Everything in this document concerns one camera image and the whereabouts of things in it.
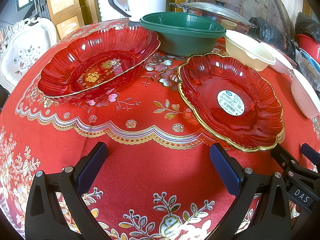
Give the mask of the cream plastic bowl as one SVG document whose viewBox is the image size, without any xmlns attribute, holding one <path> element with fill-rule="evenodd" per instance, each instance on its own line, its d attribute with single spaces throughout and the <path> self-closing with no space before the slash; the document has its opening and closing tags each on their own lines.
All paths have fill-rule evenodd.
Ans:
<svg viewBox="0 0 320 240">
<path fill-rule="evenodd" d="M 276 64 L 274 56 L 270 55 L 258 41 L 245 34 L 226 30 L 225 39 L 227 53 L 258 72 L 268 65 Z"/>
</svg>

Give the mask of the red plate with gold rim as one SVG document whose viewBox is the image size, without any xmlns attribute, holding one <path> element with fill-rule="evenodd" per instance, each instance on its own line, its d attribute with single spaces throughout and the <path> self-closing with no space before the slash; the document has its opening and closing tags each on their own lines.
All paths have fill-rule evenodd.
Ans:
<svg viewBox="0 0 320 240">
<path fill-rule="evenodd" d="M 272 86 L 230 56 L 194 55 L 178 68 L 178 91 L 210 133 L 246 152 L 274 148 L 284 134 Z"/>
</svg>

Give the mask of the small white foam bowl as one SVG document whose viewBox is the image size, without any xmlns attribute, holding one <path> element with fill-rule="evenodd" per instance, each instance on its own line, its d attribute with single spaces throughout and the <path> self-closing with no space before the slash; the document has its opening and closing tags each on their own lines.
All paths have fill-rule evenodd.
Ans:
<svg viewBox="0 0 320 240">
<path fill-rule="evenodd" d="M 274 56 L 276 59 L 276 64 L 270 65 L 271 68 L 279 73 L 285 73 L 288 69 L 293 70 L 291 63 L 279 50 L 264 42 L 261 42 L 260 44 L 270 55 Z"/>
</svg>

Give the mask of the red floral tablecloth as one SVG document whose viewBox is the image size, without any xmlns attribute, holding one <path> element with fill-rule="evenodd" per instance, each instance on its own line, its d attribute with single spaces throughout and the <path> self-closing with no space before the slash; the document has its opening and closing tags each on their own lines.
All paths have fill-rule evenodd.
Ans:
<svg viewBox="0 0 320 240">
<path fill-rule="evenodd" d="M 233 202 L 209 158 L 217 138 L 178 90 L 185 57 L 159 51 L 141 74 L 101 101 L 58 103 L 38 89 L 56 53 L 125 20 L 83 27 L 25 74 L 1 113 L 1 215 L 23 237 L 35 174 L 75 165 L 97 142 L 108 156 L 83 200 L 113 239 L 202 239 Z"/>
</svg>

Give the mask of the steel pot with lid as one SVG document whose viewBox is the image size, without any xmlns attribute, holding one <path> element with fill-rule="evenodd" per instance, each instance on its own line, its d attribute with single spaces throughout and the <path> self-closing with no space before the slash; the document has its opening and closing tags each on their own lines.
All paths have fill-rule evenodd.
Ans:
<svg viewBox="0 0 320 240">
<path fill-rule="evenodd" d="M 209 18 L 221 24 L 225 29 L 235 30 L 244 34 L 247 34 L 251 27 L 255 27 L 253 23 L 249 22 L 238 13 L 211 3 L 190 2 L 180 4 L 169 3 L 169 5 L 181 8 L 183 12 L 189 14 Z"/>
</svg>

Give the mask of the green plastic bowl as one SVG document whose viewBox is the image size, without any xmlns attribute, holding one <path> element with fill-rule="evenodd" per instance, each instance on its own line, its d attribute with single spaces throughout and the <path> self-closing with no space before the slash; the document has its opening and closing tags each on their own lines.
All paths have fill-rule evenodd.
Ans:
<svg viewBox="0 0 320 240">
<path fill-rule="evenodd" d="M 176 56 L 208 53 L 226 33 L 216 21 L 182 12 L 147 14 L 140 25 L 158 33 L 161 51 Z"/>
</svg>

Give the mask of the wooden door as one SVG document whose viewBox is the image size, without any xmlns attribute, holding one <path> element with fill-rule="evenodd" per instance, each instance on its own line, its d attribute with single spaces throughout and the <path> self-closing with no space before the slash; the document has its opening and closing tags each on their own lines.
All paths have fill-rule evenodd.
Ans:
<svg viewBox="0 0 320 240">
<path fill-rule="evenodd" d="M 50 19 L 59 38 L 101 21 L 98 0 L 47 0 Z"/>
</svg>

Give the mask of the red plastic basin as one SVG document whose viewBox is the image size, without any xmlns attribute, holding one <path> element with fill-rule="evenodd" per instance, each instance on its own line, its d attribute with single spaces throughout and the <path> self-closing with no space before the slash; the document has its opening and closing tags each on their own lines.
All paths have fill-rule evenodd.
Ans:
<svg viewBox="0 0 320 240">
<path fill-rule="evenodd" d="M 313 38 L 308 37 L 303 34 L 296 35 L 296 40 L 301 48 L 303 48 L 310 56 L 312 56 L 318 63 L 319 53 L 320 53 L 320 45 Z"/>
</svg>

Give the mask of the large red wedding bowl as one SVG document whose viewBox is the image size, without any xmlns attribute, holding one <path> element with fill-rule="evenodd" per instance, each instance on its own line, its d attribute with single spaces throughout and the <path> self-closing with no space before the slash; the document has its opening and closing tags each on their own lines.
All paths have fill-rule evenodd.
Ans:
<svg viewBox="0 0 320 240">
<path fill-rule="evenodd" d="M 156 32 L 139 26 L 97 30 L 57 52 L 38 89 L 58 102 L 101 102 L 138 77 L 160 44 Z"/>
</svg>

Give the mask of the black plastic bag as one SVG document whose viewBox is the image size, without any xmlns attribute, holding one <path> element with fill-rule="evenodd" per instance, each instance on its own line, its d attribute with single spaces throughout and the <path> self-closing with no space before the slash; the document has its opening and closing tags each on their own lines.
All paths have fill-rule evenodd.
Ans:
<svg viewBox="0 0 320 240">
<path fill-rule="evenodd" d="M 254 25 L 248 31 L 249 36 L 274 45 L 291 59 L 295 59 L 295 46 L 275 25 L 260 17 L 252 17 L 249 22 Z"/>
<path fill-rule="evenodd" d="M 297 15 L 295 31 L 296 34 L 303 34 L 320 42 L 320 24 L 302 12 Z"/>
</svg>

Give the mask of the white foam plate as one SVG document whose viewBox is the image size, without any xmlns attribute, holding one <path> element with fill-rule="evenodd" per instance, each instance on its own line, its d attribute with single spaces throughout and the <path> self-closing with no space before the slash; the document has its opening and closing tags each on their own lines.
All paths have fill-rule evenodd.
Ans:
<svg viewBox="0 0 320 240">
<path fill-rule="evenodd" d="M 307 118 L 319 115 L 320 102 L 308 80 L 298 70 L 293 69 L 291 93 L 299 109 Z"/>
</svg>

